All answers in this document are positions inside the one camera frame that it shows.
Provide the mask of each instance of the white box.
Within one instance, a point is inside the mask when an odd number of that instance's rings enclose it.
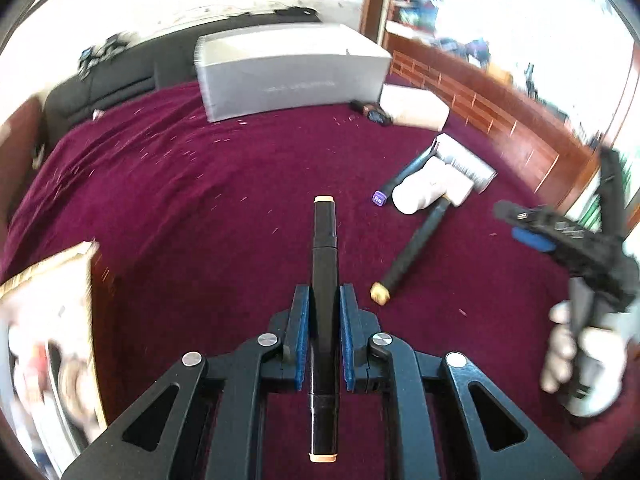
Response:
[[[213,122],[283,108],[377,102],[391,55],[344,25],[287,23],[203,36],[194,63]]]
[[[380,107],[393,124],[417,126],[441,132],[449,117],[449,107],[430,90],[409,86],[384,85]]]

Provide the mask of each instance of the white cylinder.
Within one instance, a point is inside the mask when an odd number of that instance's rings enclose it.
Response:
[[[444,162],[433,156],[420,171],[404,179],[392,193],[398,211],[411,215],[441,197],[447,190],[444,166]]]

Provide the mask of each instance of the black handle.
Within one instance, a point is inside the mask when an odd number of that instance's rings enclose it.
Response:
[[[622,165],[618,152],[604,146],[600,149],[600,217],[602,234],[625,237],[625,196],[622,183]]]
[[[338,453],[338,359],[340,294],[335,204],[316,197],[309,297],[311,451],[313,462],[333,462]]]
[[[578,344],[580,332],[587,326],[599,327],[605,314],[613,312],[613,309],[605,294],[591,290],[582,280],[570,281],[569,298],[571,304],[569,329]],[[573,398],[581,400],[589,395],[604,368],[600,361],[585,354],[578,346],[572,362],[572,370],[571,379],[559,393],[561,402],[565,405],[572,402]]]
[[[372,197],[373,203],[376,205],[385,205],[386,199],[388,199],[393,190],[399,186],[404,179],[409,175],[414,174],[416,171],[421,170],[432,156],[436,154],[438,146],[438,140],[433,139],[431,146],[424,150],[414,160],[412,160],[407,166],[405,166],[400,173],[389,180],[384,186],[377,190]]]
[[[429,238],[431,238],[431,235],[438,225],[440,225],[444,213],[446,213],[450,204],[449,199],[443,196],[433,203],[427,219],[416,230],[401,253],[396,256],[396,259],[382,280],[371,287],[371,299],[377,304],[382,305],[388,301],[418,254],[422,251],[424,245],[429,241]]]

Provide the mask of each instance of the blue foam pad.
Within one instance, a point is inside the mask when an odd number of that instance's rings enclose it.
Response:
[[[353,340],[351,339],[351,325],[344,302],[344,292],[340,288],[340,346],[342,347],[342,370],[344,370],[344,382],[347,383],[347,391],[352,392],[356,375],[353,368]]]
[[[514,227],[511,230],[511,236],[520,243],[532,247],[541,253],[550,253],[555,250],[556,244],[542,235],[532,233],[520,227]]]
[[[309,338],[309,294],[302,303],[300,311],[300,331],[298,332],[298,341],[296,342],[296,390],[302,389],[302,383],[305,381],[306,369],[306,343]]]

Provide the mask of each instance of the gray box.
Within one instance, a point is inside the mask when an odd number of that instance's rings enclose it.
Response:
[[[391,55],[344,25],[288,23],[198,39],[209,122],[311,105],[377,102]]]

